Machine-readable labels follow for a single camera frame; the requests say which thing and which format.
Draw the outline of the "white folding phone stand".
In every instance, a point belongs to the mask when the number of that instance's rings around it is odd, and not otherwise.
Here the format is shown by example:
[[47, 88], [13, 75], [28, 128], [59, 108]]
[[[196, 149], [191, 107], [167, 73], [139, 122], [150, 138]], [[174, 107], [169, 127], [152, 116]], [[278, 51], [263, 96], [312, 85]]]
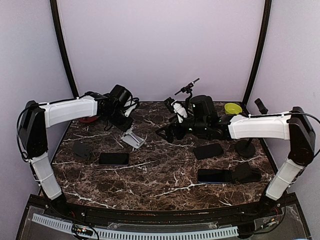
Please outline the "white folding phone stand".
[[120, 136], [120, 139], [130, 145], [131, 147], [133, 147], [134, 149], [139, 149], [145, 142], [146, 140], [137, 136], [134, 132], [133, 132], [133, 127], [130, 127], [128, 130], [126, 130], [125, 132], [123, 132]]

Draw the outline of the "dark phone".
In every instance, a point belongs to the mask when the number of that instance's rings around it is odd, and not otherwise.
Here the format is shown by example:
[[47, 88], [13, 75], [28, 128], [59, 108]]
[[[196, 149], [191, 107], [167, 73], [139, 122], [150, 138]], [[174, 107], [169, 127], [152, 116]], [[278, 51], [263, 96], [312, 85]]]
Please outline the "dark phone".
[[219, 143], [213, 143], [195, 147], [193, 153], [197, 160], [204, 160], [220, 156], [224, 153], [224, 150]]

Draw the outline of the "dark grey stand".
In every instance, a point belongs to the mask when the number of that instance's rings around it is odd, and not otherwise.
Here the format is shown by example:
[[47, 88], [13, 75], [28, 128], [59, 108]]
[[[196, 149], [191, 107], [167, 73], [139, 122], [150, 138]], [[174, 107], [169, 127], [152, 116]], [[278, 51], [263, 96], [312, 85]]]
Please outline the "dark grey stand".
[[72, 146], [72, 151], [78, 157], [81, 157], [84, 160], [88, 160], [92, 153], [92, 148], [84, 143], [75, 141]]

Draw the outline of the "blue edged black phone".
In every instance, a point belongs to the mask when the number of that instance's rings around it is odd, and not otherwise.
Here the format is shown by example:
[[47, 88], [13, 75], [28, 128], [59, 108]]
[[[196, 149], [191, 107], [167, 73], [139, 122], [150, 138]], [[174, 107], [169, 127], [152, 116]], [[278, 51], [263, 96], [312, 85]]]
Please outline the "blue edged black phone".
[[226, 169], [199, 169], [197, 180], [205, 184], [231, 183], [231, 172]]

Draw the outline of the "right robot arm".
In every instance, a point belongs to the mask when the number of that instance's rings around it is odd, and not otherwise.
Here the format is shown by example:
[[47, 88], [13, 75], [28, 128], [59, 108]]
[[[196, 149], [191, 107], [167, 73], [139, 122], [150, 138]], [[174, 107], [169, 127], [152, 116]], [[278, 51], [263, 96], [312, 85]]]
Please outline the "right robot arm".
[[169, 125], [157, 129], [156, 134], [169, 143], [181, 140], [187, 134], [207, 140], [242, 142], [244, 139], [272, 138], [290, 142], [288, 157], [267, 186], [266, 198], [255, 205], [255, 213], [260, 217], [266, 217], [274, 210], [274, 201], [316, 156], [316, 133], [308, 114], [299, 106], [274, 114], [218, 116], [212, 98], [207, 95], [189, 97], [185, 105], [171, 97], [164, 103], [176, 117]]

